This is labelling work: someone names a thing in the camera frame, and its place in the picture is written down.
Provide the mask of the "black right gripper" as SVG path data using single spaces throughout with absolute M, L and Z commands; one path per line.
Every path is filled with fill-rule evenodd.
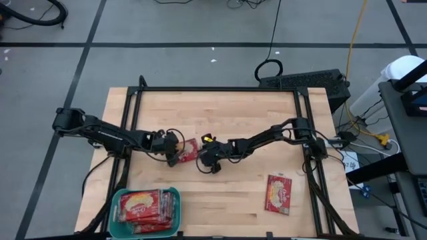
M 222 143 L 216 140 L 211 133 L 201 136 L 201 149 L 197 152 L 196 167 L 204 174 L 215 174 L 221 170 L 218 163 L 221 159 L 227 159 L 230 154 L 230 144 Z M 199 166 L 199 161 L 209 170 L 204 171 Z

